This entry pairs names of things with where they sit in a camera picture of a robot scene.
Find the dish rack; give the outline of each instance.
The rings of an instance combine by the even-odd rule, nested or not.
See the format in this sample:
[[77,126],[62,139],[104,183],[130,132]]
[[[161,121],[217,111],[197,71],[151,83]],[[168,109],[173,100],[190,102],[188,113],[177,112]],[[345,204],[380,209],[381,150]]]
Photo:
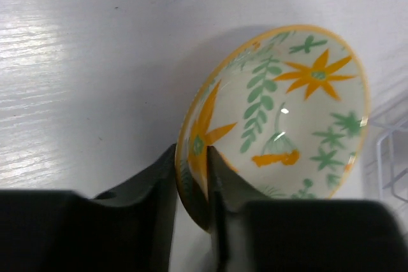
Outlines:
[[368,124],[365,195],[391,209],[408,241],[408,96],[387,103]]

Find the floral pattern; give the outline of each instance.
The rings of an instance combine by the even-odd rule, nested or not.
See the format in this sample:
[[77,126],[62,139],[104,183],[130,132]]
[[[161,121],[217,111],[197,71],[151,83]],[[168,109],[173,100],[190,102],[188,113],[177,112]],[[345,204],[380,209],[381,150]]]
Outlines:
[[278,109],[275,118],[275,134],[266,142],[261,155],[252,157],[252,161],[258,167],[267,166],[275,162],[281,162],[283,165],[294,165],[300,158],[300,152],[293,142],[285,135],[285,132],[279,128],[279,117],[284,109],[285,103],[282,103]]
[[334,100],[340,101],[341,98],[330,82],[344,81],[356,77],[355,75],[333,75],[336,71],[351,61],[351,56],[349,55],[337,62],[327,65],[328,57],[329,50],[326,49],[326,51],[314,61],[312,67],[300,63],[285,62],[286,65],[295,68],[297,71],[284,73],[283,75],[276,77],[274,80],[284,81],[297,79],[288,88],[286,91],[287,93],[307,85],[305,100],[307,100],[307,98],[309,98],[318,88],[322,88]]
[[[340,41],[335,43],[336,39],[321,32],[303,30],[282,31],[269,38],[261,36],[248,42],[235,53],[235,58],[219,68],[213,80],[206,82],[209,86],[196,98],[193,115],[186,118],[180,170],[184,195],[190,197],[183,203],[190,206],[186,208],[200,226],[209,225],[207,147],[210,145],[216,144],[233,171],[249,178],[249,183],[271,198],[327,197],[342,183],[344,174],[351,171],[356,152],[350,151],[356,150],[366,121],[361,119],[364,101],[349,103],[344,85],[350,84],[358,94],[364,93],[365,87],[350,49],[344,48]],[[221,88],[230,86],[232,79],[228,78],[241,73],[244,77],[238,83],[242,88],[234,85],[231,96],[224,95],[229,90],[221,96]],[[229,105],[228,98],[237,102],[238,107]],[[322,101],[332,101],[327,104],[327,111],[321,111],[326,105],[316,104]],[[310,117],[306,116],[309,122],[305,126],[312,130],[306,129],[304,133],[303,112],[308,112],[309,107],[311,112],[316,107],[318,120],[310,123]],[[299,128],[291,128],[293,118],[299,118]],[[210,129],[211,122],[215,129]],[[230,143],[228,138],[228,144],[225,141],[217,144],[227,134],[233,141]],[[225,154],[234,159],[227,160]],[[279,175],[285,176],[282,182]]]
[[189,153],[187,160],[191,170],[199,174],[202,180],[207,179],[207,147],[224,137],[237,124],[235,122],[208,131],[220,83],[221,81],[218,81],[204,102],[197,120],[195,120],[191,126],[188,141]]

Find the green leaf pattern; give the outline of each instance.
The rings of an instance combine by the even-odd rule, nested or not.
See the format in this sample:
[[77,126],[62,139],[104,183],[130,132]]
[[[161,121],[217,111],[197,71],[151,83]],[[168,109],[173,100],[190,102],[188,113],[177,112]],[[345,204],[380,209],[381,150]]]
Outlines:
[[267,53],[272,52],[273,46],[274,44],[271,43],[270,41],[264,47],[261,47],[256,52],[254,52],[252,48],[247,48],[243,52],[239,53],[232,61],[230,61],[225,66],[224,69],[229,70],[232,67],[234,67],[234,68],[240,68],[242,71],[248,62],[253,61],[256,57],[259,57],[260,55],[266,55]]
[[336,158],[339,150],[344,151],[346,149],[342,140],[346,136],[353,138],[360,135],[361,120],[358,119],[354,111],[350,111],[346,115],[339,113],[331,113],[330,115],[335,119],[333,124],[326,131],[312,133],[312,135],[320,137],[321,142],[317,155],[310,157],[310,160],[319,163],[317,166],[318,171],[330,171],[326,174],[326,184],[330,190],[333,190],[341,182],[342,175],[337,173],[339,166],[341,166],[341,169],[345,169],[346,166]]
[[252,70],[254,76],[247,84],[247,89],[250,90],[247,102],[251,105],[244,112],[244,119],[247,122],[244,125],[245,131],[241,135],[244,139],[241,153],[248,151],[251,143],[256,141],[256,135],[262,133],[263,125],[268,122],[267,112],[273,109],[273,99],[269,93],[277,90],[277,85],[272,78],[282,72],[277,63],[279,60],[271,55]]
[[287,32],[281,32],[277,35],[275,35],[273,38],[270,39],[269,43],[276,43],[280,45],[283,43],[290,35],[295,35],[296,31],[287,31]]
[[292,194],[291,199],[315,199],[317,198],[315,194],[309,192],[312,186],[313,186],[313,181],[310,178],[304,179],[303,189],[299,189],[298,192]]
[[299,52],[304,50],[306,54],[310,53],[310,48],[316,47],[316,46],[321,46],[325,45],[327,43],[327,39],[322,39],[321,41],[314,41],[314,36],[309,35],[306,40],[304,45],[299,45],[299,46],[293,46],[289,51],[289,54],[294,54],[295,52]]

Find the painted bowl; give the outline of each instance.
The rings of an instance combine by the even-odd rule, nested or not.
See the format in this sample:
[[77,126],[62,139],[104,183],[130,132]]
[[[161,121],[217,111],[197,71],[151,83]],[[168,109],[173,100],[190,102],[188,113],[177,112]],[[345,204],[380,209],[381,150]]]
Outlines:
[[227,57],[194,98],[178,138],[182,202],[206,229],[207,146],[271,198],[329,198],[360,151],[368,116],[361,63],[336,34],[292,25]]

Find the white wooden table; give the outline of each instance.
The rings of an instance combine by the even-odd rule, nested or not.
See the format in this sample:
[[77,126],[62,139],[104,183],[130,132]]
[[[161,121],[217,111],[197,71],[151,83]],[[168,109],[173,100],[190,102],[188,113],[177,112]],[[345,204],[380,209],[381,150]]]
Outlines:
[[[126,180],[176,140],[225,56],[287,24],[343,36],[374,108],[407,90],[408,0],[0,0],[0,187],[91,197]],[[362,196],[357,166],[337,197]],[[180,204],[171,271],[210,267]]]

